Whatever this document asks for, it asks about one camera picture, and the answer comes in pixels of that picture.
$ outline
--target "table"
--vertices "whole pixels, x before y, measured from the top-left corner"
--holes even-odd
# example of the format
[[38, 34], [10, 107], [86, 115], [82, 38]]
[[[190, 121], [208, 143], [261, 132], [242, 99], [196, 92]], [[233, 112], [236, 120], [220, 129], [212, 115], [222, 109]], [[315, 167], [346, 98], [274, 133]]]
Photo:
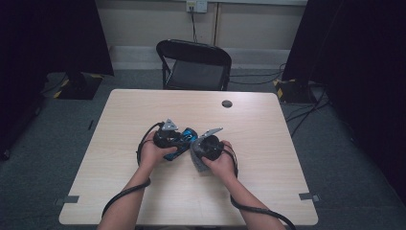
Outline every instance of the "table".
[[[232, 102], [232, 107], [222, 102]], [[238, 179], [271, 210], [296, 225], [318, 221], [300, 162], [276, 95], [247, 92], [113, 90], [65, 203], [62, 224], [98, 224], [108, 200], [137, 169], [136, 149], [147, 130], [171, 118], [183, 131], [199, 135], [223, 127], [216, 136], [233, 145]], [[186, 151], [164, 161], [151, 175], [138, 224], [186, 226], [245, 225], [229, 193], [211, 172], [199, 173]]]

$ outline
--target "wire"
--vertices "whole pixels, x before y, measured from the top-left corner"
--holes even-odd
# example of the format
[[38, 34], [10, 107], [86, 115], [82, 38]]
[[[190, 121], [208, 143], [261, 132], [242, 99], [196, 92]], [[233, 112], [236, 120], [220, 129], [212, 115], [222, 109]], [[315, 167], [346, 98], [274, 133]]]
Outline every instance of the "wire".
[[[321, 106], [315, 108], [315, 110], [318, 110], [318, 109], [320, 109], [320, 108], [323, 108], [323, 107], [325, 107], [325, 106], [328, 105], [328, 104], [329, 104], [329, 100], [327, 100], [327, 102], [326, 102], [325, 104], [323, 104], [323, 105], [321, 105]], [[301, 113], [301, 114], [296, 115], [296, 116], [294, 116], [294, 117], [292, 117], [292, 118], [286, 118], [285, 121], [288, 123], [288, 122], [290, 122], [290, 121], [292, 121], [292, 120], [295, 120], [295, 119], [297, 119], [297, 118], [303, 117], [307, 112]]]
[[322, 96], [320, 96], [320, 99], [316, 102], [316, 104], [314, 104], [314, 106], [309, 111], [304, 113], [304, 117], [301, 119], [301, 121], [298, 123], [298, 125], [295, 127], [295, 129], [293, 129], [292, 133], [290, 134], [290, 137], [293, 137], [293, 135], [295, 135], [296, 131], [299, 129], [299, 127], [302, 125], [302, 123], [305, 121], [305, 119], [308, 117], [308, 115], [310, 115], [311, 112], [318, 109], [317, 105], [319, 105], [319, 103], [322, 101], [323, 97], [325, 96], [325, 93], [326, 93], [326, 88], [323, 90], [323, 94], [322, 94]]
[[193, 24], [193, 41], [195, 43], [197, 43], [196, 28], [194, 27], [194, 7], [189, 7], [189, 10], [191, 11], [192, 24]]
[[285, 118], [285, 120], [289, 120], [290, 116], [292, 116], [293, 113], [295, 113], [295, 112], [297, 112], [297, 111], [299, 111], [299, 110], [302, 110], [302, 109], [310, 108], [310, 107], [312, 107], [312, 106], [313, 106], [313, 104], [304, 105], [304, 106], [301, 107], [301, 108], [298, 108], [298, 109], [295, 109], [295, 110], [291, 111], [291, 112], [289, 113], [289, 115]]
[[155, 127], [161, 127], [161, 126], [163, 126], [163, 125], [164, 125], [164, 122], [157, 123], [157, 124], [153, 125], [153, 126], [150, 127], [149, 130], [146, 132], [146, 134], [144, 135], [143, 139], [141, 139], [141, 142], [140, 142], [140, 144], [138, 145], [138, 148], [137, 148], [137, 151], [136, 151], [136, 152], [137, 152], [137, 163], [138, 163], [139, 166], [140, 166], [140, 162], [141, 162], [141, 150], [143, 149], [143, 146], [144, 146], [144, 143], [145, 143], [145, 140], [146, 140], [147, 136], [149, 135], [149, 133], [150, 133]]
[[[233, 163], [234, 163], [234, 173], [235, 173], [236, 177], [238, 177], [238, 164], [237, 164], [236, 153], [234, 152], [234, 150], [230, 146], [227, 146], [227, 147], [230, 148], [231, 152], [225, 150], [224, 148], [223, 148], [222, 151], [224, 151], [225, 153], [230, 155], [230, 157], [232, 158]], [[264, 209], [264, 208], [258, 208], [258, 207], [251, 207], [251, 206], [242, 205], [242, 204], [236, 202], [236, 200], [233, 198], [232, 195], [230, 195], [230, 200], [231, 200], [231, 203], [233, 204], [233, 206], [236, 207], [239, 210], [244, 210], [244, 211], [251, 212], [251, 213], [265, 214], [265, 215], [271, 216], [273, 218], [280, 219], [283, 222], [285, 222], [289, 226], [290, 229], [296, 230], [296, 226], [292, 223], [292, 221], [290, 221], [290, 219], [288, 219], [287, 217], [285, 217], [285, 216], [283, 216], [283, 215], [281, 215], [279, 213], [276, 213], [276, 212], [274, 212], [274, 211], [272, 211], [270, 209], [267, 209], [267, 208]]]
[[238, 78], [238, 77], [250, 77], [250, 76], [251, 76], [251, 77], [264, 77], [264, 76], [274, 76], [274, 75], [277, 75], [275, 78], [273, 78], [273, 79], [271, 79], [271, 80], [263, 81], [263, 82], [245, 83], [245, 82], [238, 82], [238, 81], [232, 81], [232, 80], [230, 80], [229, 82], [230, 82], [230, 83], [236, 83], [236, 84], [266, 84], [266, 83], [272, 82], [272, 81], [274, 81], [275, 79], [277, 79], [277, 78], [281, 75], [281, 73], [282, 73], [282, 72], [278, 72], [278, 73], [275, 73], [275, 74], [268, 74], [268, 75], [239, 75], [239, 76], [230, 76], [230, 77]]
[[[218, 2], [215, 3], [214, 8], [215, 8], [215, 10], [214, 10], [214, 11], [215, 11], [214, 31], [216, 32], [216, 31], [217, 31], [217, 25], [220, 24], [219, 21], [218, 21], [218, 19], [219, 19], [219, 14], [220, 14], [219, 3], [218, 3]], [[217, 44], [217, 33], [214, 33], [213, 44], [214, 44], [214, 45]]]
[[129, 188], [129, 189], [126, 189], [126, 190], [124, 190], [124, 191], [121, 191], [121, 192], [120, 192], [119, 194], [117, 194], [117, 195], [114, 195], [114, 196], [107, 202], [107, 204], [104, 206], [104, 209], [102, 210], [102, 213], [101, 213], [101, 217], [104, 216], [104, 214], [105, 214], [105, 212], [107, 212], [108, 208], [110, 208], [110, 206], [111, 206], [114, 202], [116, 202], [118, 199], [122, 198], [123, 196], [127, 196], [127, 195], [129, 195], [129, 194], [131, 194], [131, 193], [140, 191], [140, 190], [142, 190], [142, 189], [148, 187], [150, 184], [151, 184], [151, 180], [148, 178], [148, 180], [147, 180], [145, 183], [140, 184], [140, 185], [136, 185], [136, 186], [134, 186], [134, 187], [131, 187], [131, 188]]
[[63, 78], [58, 83], [56, 83], [54, 86], [52, 86], [50, 88], [44, 89], [43, 91], [41, 91], [41, 94], [48, 93], [49, 91], [55, 89], [58, 85], [60, 85], [65, 80], [65, 78], [66, 78], [66, 73], [63, 75]]
[[284, 65], [286, 65], [286, 63], [280, 65], [280, 70], [282, 69], [282, 67], [283, 67]]

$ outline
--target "black round object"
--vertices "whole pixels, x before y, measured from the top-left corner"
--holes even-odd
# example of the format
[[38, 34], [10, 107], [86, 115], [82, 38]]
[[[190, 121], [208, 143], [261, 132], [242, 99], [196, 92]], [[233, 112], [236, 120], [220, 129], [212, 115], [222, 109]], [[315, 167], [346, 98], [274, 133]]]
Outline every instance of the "black round object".
[[155, 132], [153, 136], [153, 143], [161, 148], [177, 147], [173, 144], [174, 139], [180, 138], [180, 132], [176, 131], [160, 131]]
[[209, 160], [217, 159], [224, 149], [224, 144], [214, 135], [206, 138], [199, 138], [192, 144], [192, 151], [198, 158], [203, 156]]
[[223, 105], [223, 107], [229, 108], [229, 107], [233, 106], [233, 103], [232, 103], [231, 101], [224, 100], [224, 101], [221, 103], [221, 105]]

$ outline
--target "gray carpet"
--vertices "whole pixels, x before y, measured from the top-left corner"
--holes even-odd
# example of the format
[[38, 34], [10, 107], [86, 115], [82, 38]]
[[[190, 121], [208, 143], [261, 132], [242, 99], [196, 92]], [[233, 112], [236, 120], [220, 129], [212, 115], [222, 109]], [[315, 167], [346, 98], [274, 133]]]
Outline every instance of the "gray carpet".
[[[232, 75], [270, 72], [277, 70], [233, 70]], [[46, 87], [62, 77], [50, 75]], [[232, 81], [270, 79], [233, 77]], [[58, 216], [62, 207], [55, 201], [69, 193], [109, 92], [115, 88], [161, 87], [160, 70], [120, 70], [116, 77], [102, 81], [92, 101], [54, 100], [55, 90], [45, 94], [41, 113], [12, 147], [11, 159], [0, 163], [0, 229], [95, 229], [61, 225]], [[231, 82], [229, 91], [275, 89], [272, 83]], [[303, 106], [282, 104], [286, 117], [306, 111], [299, 108]], [[293, 131], [300, 120], [289, 122], [289, 130]], [[406, 229], [405, 207], [380, 170], [351, 142], [350, 128], [331, 105], [311, 113], [296, 131], [293, 143], [310, 192], [321, 198], [315, 203], [319, 223], [298, 229]]]

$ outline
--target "silver metal piece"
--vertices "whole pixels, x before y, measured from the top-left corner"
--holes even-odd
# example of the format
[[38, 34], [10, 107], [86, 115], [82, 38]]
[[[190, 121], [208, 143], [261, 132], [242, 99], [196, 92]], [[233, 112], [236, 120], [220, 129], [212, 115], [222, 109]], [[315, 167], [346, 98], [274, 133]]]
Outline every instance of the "silver metal piece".
[[213, 135], [213, 134], [215, 134], [215, 133], [217, 133], [217, 132], [219, 132], [221, 130], [223, 130], [222, 127], [207, 130], [207, 132], [203, 133], [203, 135], [201, 135], [199, 138], [206, 138], [206, 137], [211, 136], [211, 135]]
[[167, 119], [161, 129], [163, 131], [175, 131], [178, 129], [178, 126], [176, 126], [176, 124], [171, 119]]

